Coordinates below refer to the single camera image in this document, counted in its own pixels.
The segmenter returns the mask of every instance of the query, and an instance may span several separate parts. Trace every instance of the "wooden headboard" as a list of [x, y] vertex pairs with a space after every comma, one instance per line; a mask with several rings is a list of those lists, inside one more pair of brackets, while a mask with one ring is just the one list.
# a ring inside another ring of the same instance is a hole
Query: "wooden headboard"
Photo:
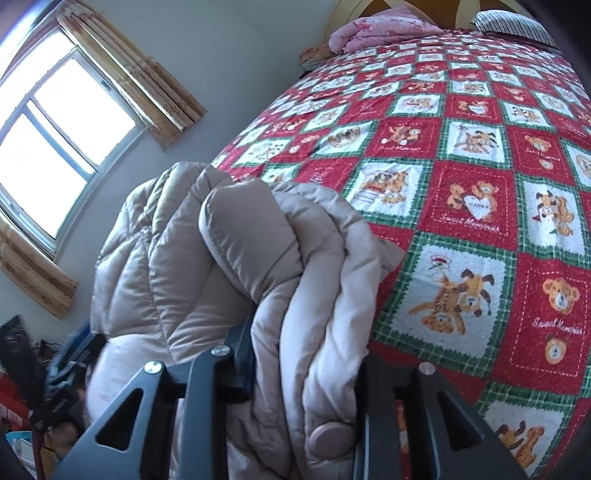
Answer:
[[326, 38], [359, 17], [370, 17], [405, 4], [419, 18], [440, 28], [473, 28], [470, 21], [481, 10], [507, 10], [529, 17], [517, 0], [339, 0], [326, 27]]

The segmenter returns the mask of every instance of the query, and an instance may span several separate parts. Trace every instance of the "window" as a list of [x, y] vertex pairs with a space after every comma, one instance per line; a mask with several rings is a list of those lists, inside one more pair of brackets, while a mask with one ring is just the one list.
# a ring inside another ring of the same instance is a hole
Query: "window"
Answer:
[[89, 186], [142, 130], [82, 51], [50, 32], [0, 82], [2, 210], [54, 257]]

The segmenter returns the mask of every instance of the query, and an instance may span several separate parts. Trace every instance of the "striped pillow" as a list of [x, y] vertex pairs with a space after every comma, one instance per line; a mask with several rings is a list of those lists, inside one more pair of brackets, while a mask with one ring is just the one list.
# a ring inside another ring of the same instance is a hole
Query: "striped pillow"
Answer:
[[483, 32], [516, 35], [549, 47], [559, 48], [541, 23], [520, 14], [505, 10], [485, 10], [476, 14], [472, 24], [477, 30]]

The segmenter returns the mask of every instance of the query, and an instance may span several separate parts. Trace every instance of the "pink pillow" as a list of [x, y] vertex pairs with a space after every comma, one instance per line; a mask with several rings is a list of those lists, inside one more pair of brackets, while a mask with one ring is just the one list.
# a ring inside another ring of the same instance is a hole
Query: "pink pillow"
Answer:
[[[405, 16], [385, 15], [397, 11]], [[353, 53], [367, 47], [391, 45], [412, 38], [442, 34], [443, 30], [413, 15], [401, 5], [373, 17], [353, 20], [334, 32], [329, 38], [329, 47], [335, 53]]]

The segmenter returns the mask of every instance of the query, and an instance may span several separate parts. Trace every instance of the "window pane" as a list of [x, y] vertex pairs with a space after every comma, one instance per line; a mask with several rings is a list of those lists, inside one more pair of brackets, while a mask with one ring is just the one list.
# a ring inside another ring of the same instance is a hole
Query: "window pane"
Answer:
[[135, 126], [134, 120], [74, 59], [55, 72], [35, 98], [98, 165]]
[[0, 127], [23, 97], [74, 45], [61, 32], [48, 36], [24, 57], [0, 85]]
[[24, 115], [0, 145], [0, 183], [54, 238], [86, 185]]
[[60, 133], [53, 127], [51, 122], [47, 118], [45, 118], [45, 115], [43, 115], [41, 111], [37, 108], [37, 106], [32, 101], [29, 101], [27, 102], [27, 107], [29, 107], [31, 113], [35, 116], [37, 120], [39, 120], [41, 126], [47, 131], [47, 133], [51, 135], [53, 140], [55, 140], [56, 143], [61, 148], [63, 148], [65, 152], [69, 156], [71, 156], [71, 158], [76, 163], [78, 163], [78, 165], [81, 166], [82, 169], [84, 169], [85, 172], [92, 175], [95, 172], [95, 169], [88, 165], [88, 162], [84, 158], [82, 158], [82, 156], [76, 151], [76, 149], [74, 149], [74, 147], [72, 147], [66, 141], [66, 139], [60, 135]]

